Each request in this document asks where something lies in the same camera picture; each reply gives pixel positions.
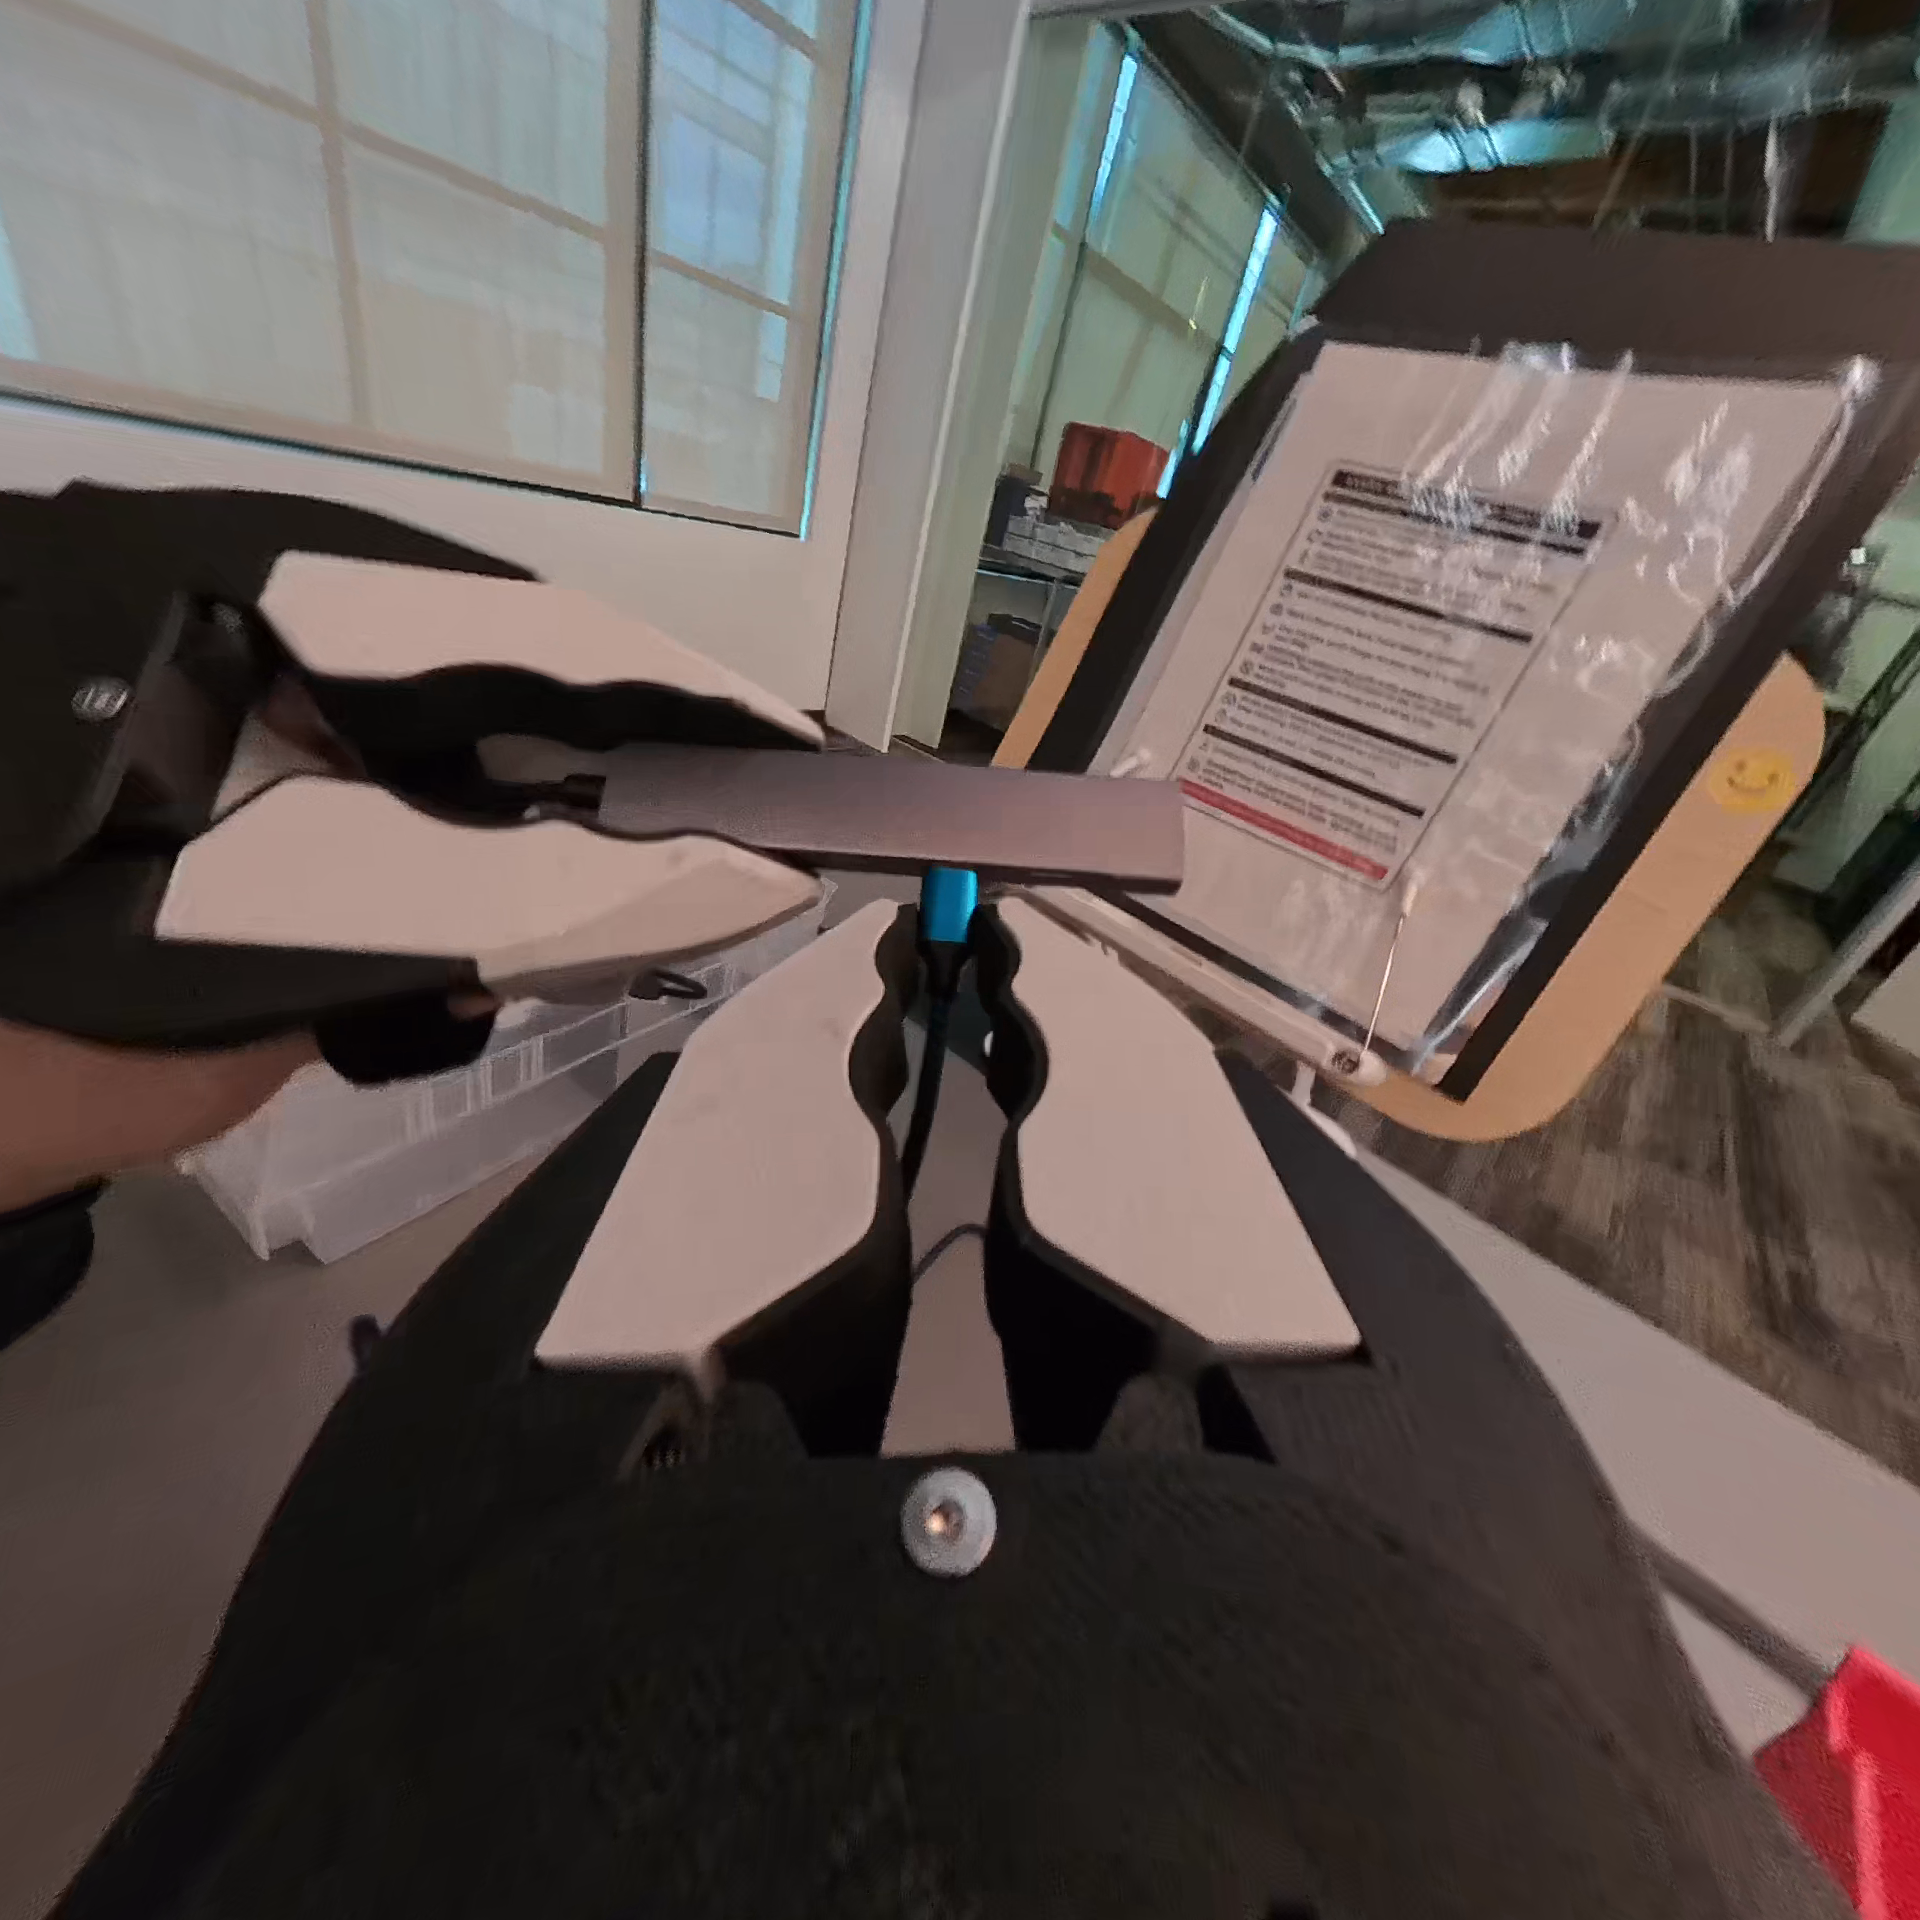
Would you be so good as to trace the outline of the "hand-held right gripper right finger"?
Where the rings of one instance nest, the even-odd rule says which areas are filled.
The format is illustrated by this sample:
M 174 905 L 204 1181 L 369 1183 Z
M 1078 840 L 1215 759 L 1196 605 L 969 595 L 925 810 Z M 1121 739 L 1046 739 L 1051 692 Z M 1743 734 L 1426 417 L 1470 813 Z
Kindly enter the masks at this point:
M 1039 1261 L 1176 1355 L 1344 1360 L 1339 1298 L 1199 1027 L 1022 897 L 983 909 L 1001 1195 Z

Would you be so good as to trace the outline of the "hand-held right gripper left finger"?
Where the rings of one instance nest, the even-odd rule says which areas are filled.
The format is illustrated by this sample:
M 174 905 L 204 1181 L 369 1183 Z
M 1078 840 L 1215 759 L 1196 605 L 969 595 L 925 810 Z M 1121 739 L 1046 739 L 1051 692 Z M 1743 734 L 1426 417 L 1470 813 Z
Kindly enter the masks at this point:
M 731 996 L 672 1066 L 533 1350 L 546 1366 L 719 1372 L 901 1223 L 894 1112 L 915 909 L 874 901 Z

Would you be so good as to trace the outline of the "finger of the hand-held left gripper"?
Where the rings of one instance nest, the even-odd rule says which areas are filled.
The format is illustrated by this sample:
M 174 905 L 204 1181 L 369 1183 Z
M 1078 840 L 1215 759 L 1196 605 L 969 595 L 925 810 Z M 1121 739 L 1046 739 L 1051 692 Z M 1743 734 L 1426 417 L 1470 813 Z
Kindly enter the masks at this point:
M 826 744 L 799 707 L 574 587 L 292 550 L 256 611 L 347 770 L 256 774 L 248 812 L 387 793 L 475 828 L 719 828 L 738 763 L 791 772 Z
M 821 882 L 724 839 L 464 827 L 347 779 L 285 776 L 198 833 L 155 935 L 469 963 L 498 996 L 584 996 L 816 914 Z

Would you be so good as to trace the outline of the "clear plastic bin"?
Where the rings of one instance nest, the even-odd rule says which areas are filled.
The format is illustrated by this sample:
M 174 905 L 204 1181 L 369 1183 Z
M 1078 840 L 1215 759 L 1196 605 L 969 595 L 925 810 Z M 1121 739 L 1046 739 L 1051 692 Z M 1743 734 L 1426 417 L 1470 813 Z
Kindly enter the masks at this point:
M 690 996 L 515 1001 L 474 1064 L 357 1088 L 303 1067 L 256 1116 L 179 1155 L 255 1257 L 334 1264 L 564 1140 L 656 1054 L 683 1048 L 731 996 L 825 927 L 833 880 L 801 912 L 685 967 Z

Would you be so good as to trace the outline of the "grey USB hub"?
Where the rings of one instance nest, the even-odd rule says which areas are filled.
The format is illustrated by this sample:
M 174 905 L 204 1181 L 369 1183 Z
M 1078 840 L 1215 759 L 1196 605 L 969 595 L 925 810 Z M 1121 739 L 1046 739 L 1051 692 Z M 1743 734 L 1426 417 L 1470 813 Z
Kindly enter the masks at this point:
M 478 770 L 515 801 L 627 839 L 704 833 L 811 871 L 1169 895 L 1185 801 L 1162 779 L 954 765 L 846 749 L 641 744 L 614 753 L 495 734 Z

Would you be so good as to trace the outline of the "red plastic bin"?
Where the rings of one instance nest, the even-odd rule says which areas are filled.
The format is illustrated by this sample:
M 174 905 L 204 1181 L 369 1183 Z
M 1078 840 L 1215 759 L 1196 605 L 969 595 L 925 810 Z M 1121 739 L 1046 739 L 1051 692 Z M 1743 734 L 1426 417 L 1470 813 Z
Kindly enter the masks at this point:
M 1857 1918 L 1918 1918 L 1918 1686 L 1851 1646 L 1755 1752 L 1761 1783 Z

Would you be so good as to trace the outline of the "person's left hand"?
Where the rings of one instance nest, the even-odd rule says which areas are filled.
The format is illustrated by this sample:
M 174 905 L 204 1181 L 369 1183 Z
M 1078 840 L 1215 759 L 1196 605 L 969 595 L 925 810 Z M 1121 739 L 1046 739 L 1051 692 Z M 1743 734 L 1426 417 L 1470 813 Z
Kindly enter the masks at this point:
M 2 1211 L 162 1164 L 319 1060 L 305 1033 L 241 1048 L 111 1048 L 2 1027 Z

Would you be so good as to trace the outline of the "white framed window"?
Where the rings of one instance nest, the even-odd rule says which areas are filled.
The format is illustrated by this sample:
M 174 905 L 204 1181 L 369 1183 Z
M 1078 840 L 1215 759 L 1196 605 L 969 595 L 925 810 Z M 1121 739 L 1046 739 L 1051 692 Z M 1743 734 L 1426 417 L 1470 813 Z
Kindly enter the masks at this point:
M 872 5 L 7 3 L 5 397 L 805 536 Z

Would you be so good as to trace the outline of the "metal shelf rack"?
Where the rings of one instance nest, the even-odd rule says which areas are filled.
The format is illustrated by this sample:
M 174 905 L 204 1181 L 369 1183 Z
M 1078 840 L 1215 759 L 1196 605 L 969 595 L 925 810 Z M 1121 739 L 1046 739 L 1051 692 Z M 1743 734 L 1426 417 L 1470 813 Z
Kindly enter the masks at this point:
M 1074 494 L 1054 506 L 1039 469 L 1009 464 L 994 475 L 973 566 L 935 749 L 988 763 L 1015 722 L 1062 623 L 1118 531 L 1165 494 L 1158 475 L 1131 501 Z

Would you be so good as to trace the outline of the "red storage case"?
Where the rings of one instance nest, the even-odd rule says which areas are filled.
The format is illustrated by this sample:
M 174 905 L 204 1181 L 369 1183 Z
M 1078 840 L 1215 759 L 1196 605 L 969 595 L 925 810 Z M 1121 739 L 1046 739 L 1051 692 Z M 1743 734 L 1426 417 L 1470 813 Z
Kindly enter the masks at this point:
M 1169 449 L 1126 426 L 1069 422 L 1054 455 L 1054 518 L 1115 531 L 1159 499 Z

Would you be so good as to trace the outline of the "instruction sheet on stand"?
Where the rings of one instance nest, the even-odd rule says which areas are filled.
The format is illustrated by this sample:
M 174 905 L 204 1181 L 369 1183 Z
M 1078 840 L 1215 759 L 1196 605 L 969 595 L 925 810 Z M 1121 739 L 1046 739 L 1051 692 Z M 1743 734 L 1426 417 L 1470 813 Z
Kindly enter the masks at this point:
M 1828 242 L 1766 243 L 1753 237 L 1596 237 L 1569 226 L 1390 230 L 1319 296 L 1302 333 L 1259 364 L 1207 441 L 1186 454 L 1165 501 L 1128 528 L 1137 543 L 1118 561 L 1091 613 L 1086 642 L 1048 691 L 1051 707 L 1037 722 L 1031 747 L 1022 749 L 1028 768 L 1110 774 L 1096 765 L 1096 753 L 1192 570 L 1196 539 L 1220 516 L 1253 439 L 1276 420 L 1289 381 L 1319 336 L 1449 353 L 1568 342 L 1581 357 L 1629 349 L 1651 369 L 1811 367 L 1867 357 L 1888 373 L 1883 425 L 1862 431 L 1830 506 L 1817 507 L 1807 531 L 1788 539 L 1788 561 L 1780 585 L 1761 592 L 1761 610 L 1737 618 L 1735 660 L 1711 673 L 1692 718 L 1665 734 L 1672 753 L 1644 776 L 1624 827 L 1575 892 L 1569 914 L 1550 927 L 1533 963 L 1444 1076 L 1405 1074 L 1344 1033 L 1317 1029 L 1295 1006 L 1252 992 L 1259 1011 L 1280 1017 L 1282 1037 L 1327 1044 L 1334 1067 L 1364 1079 L 1397 1071 L 1464 1101 L 1708 763 L 1729 721 L 1772 665 L 1788 657 L 1819 599 L 1835 587 L 1851 547 L 1907 480 L 1914 465 L 1914 254 Z M 1215 977 L 1252 990 L 1207 965 L 1192 967 L 1181 951 L 1165 970 L 1134 943 L 1141 926 L 1118 923 L 1112 903 L 1126 895 L 1143 892 L 1101 901 L 1084 885 L 1055 891 L 1048 905 L 1069 926 L 1168 974 L 1194 985 Z

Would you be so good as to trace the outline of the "silver insulated pipes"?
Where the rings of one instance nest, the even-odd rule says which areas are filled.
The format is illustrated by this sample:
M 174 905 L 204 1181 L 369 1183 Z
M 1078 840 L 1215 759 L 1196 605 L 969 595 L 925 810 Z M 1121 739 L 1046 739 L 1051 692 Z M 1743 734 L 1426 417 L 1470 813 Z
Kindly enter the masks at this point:
M 1387 211 L 1843 237 L 1914 117 L 1914 5 L 1196 5 L 1128 16 L 1268 175 Z

